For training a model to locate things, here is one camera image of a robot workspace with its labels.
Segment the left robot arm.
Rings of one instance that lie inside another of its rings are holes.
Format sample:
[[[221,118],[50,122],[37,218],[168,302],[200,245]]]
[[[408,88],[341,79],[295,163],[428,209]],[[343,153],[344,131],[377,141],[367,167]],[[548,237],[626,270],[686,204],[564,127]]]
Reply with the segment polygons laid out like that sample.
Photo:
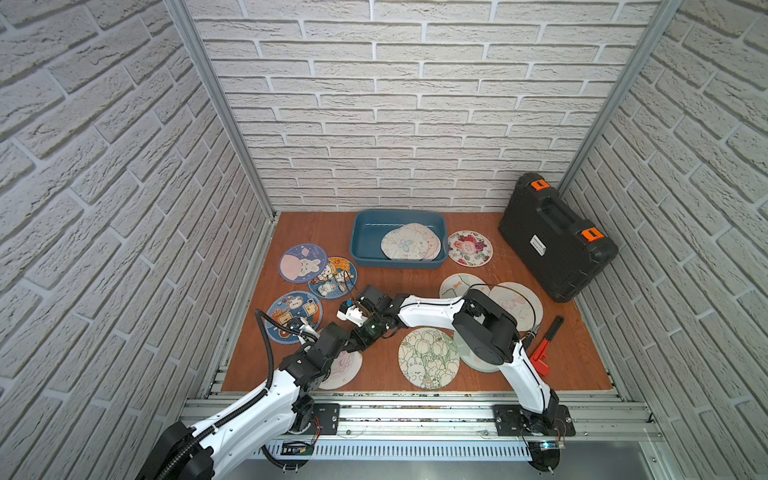
[[[139,479],[219,479],[274,438],[302,432],[314,417],[311,391],[330,374],[349,333],[331,324],[308,347],[286,357],[259,387],[188,427],[168,427],[149,453]]]

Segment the green tulip coaster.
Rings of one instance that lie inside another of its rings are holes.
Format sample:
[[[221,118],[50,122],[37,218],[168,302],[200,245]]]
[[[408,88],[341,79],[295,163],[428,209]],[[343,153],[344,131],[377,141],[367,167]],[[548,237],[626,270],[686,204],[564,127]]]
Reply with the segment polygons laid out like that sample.
[[[436,328],[419,328],[408,333],[398,349],[398,365],[405,379],[424,390],[447,387],[460,368],[454,340]]]

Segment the white butterfly coaster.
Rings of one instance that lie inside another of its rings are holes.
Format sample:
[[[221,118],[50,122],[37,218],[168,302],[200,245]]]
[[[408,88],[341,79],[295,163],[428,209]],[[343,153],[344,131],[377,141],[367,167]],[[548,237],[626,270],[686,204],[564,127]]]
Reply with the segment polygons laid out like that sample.
[[[384,235],[381,250],[390,260],[422,260],[425,258],[429,243],[417,230],[401,227]]]

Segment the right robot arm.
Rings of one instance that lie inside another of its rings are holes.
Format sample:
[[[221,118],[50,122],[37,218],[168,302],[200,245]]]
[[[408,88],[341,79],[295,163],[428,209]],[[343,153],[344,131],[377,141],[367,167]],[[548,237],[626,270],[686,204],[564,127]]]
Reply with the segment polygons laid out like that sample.
[[[559,397],[530,361],[517,321],[483,292],[470,289],[455,298],[421,298],[399,294],[391,298],[368,285],[358,298],[343,302],[337,317],[355,328],[348,352],[364,351],[399,328],[452,330],[481,360],[499,368],[515,392],[522,427],[543,436],[555,430]]]

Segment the pink round bunny coaster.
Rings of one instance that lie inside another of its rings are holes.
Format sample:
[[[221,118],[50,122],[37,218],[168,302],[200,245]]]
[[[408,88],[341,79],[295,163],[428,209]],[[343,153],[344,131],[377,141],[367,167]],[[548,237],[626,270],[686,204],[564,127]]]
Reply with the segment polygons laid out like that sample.
[[[329,376],[319,385],[322,390],[339,389],[350,383],[363,364],[360,352],[341,352],[333,361]]]

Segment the peach bunny shaped coaster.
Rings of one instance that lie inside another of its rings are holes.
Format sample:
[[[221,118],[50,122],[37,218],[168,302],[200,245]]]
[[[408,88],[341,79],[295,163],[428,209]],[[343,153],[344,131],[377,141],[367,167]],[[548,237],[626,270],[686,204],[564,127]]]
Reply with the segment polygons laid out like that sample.
[[[423,224],[410,223],[408,224],[408,227],[411,230],[421,234],[427,242],[427,252],[423,257],[423,260],[424,261],[434,260],[439,255],[441,250],[442,243],[440,238],[430,228],[428,228]]]

